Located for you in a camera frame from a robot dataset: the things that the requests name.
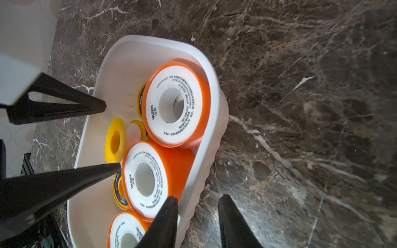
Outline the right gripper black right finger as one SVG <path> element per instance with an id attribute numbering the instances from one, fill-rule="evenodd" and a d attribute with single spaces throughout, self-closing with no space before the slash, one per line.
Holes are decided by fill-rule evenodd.
<path id="1" fill-rule="evenodd" d="M 262 248 L 229 195 L 219 199 L 218 212 L 223 248 Z"/>

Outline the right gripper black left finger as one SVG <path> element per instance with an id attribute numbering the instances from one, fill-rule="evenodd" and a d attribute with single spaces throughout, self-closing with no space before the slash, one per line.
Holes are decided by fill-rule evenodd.
<path id="1" fill-rule="evenodd" d="M 174 248 L 177 220 L 178 201 L 169 196 L 136 248 Z"/>

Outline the orange white tape roll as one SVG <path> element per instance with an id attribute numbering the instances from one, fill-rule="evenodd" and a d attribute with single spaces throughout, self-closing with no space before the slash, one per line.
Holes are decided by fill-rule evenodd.
<path id="1" fill-rule="evenodd" d="M 157 144 L 190 149 L 202 141 L 210 105 L 210 87 L 202 77 L 183 63 L 167 63 L 152 74 L 145 86 L 143 122 Z"/>
<path id="2" fill-rule="evenodd" d="M 119 213 L 112 220 L 107 234 L 107 248 L 135 248 L 145 236 L 150 223 L 131 210 Z"/>
<path id="3" fill-rule="evenodd" d="M 132 211 L 143 221 L 153 222 L 169 196 L 179 202 L 193 162 L 189 149 L 166 148 L 155 142 L 134 143 L 122 165 L 123 188 Z"/>

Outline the yellow black label tape roll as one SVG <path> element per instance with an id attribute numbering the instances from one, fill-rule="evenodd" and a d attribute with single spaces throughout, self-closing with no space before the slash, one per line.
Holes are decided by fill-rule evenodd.
<path id="1" fill-rule="evenodd" d="M 143 95 L 144 95 L 144 90 L 146 87 L 147 83 L 144 83 L 143 86 L 140 88 L 137 96 L 137 101 L 136 101 L 136 108 L 137 108 L 137 113 L 139 115 L 140 119 L 143 119 L 142 117 L 142 102 L 143 102 Z"/>
<path id="2" fill-rule="evenodd" d="M 130 124 L 134 124 L 139 128 L 142 141 L 148 140 L 146 128 L 141 120 L 133 120 Z"/>
<path id="3" fill-rule="evenodd" d="M 127 210 L 129 205 L 123 189 L 122 171 L 119 170 L 113 178 L 113 196 L 117 206 L 122 210 Z"/>

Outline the white plastic storage box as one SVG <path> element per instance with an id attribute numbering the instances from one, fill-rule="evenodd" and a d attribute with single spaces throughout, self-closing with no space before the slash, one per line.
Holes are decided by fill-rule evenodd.
<path id="1" fill-rule="evenodd" d="M 104 164 L 105 137 L 112 120 L 134 120 L 140 88 L 165 63 L 187 64 L 209 83 L 211 108 L 203 140 L 195 151 L 193 168 L 178 206 L 176 247 L 180 247 L 199 203 L 228 123 L 228 105 L 210 60 L 196 47 L 174 40 L 128 35 L 118 40 L 106 54 L 93 95 L 106 103 L 103 113 L 86 118 L 75 168 Z M 71 243 L 75 248 L 104 248 L 109 225 L 120 213 L 109 177 L 73 196 L 67 202 Z"/>

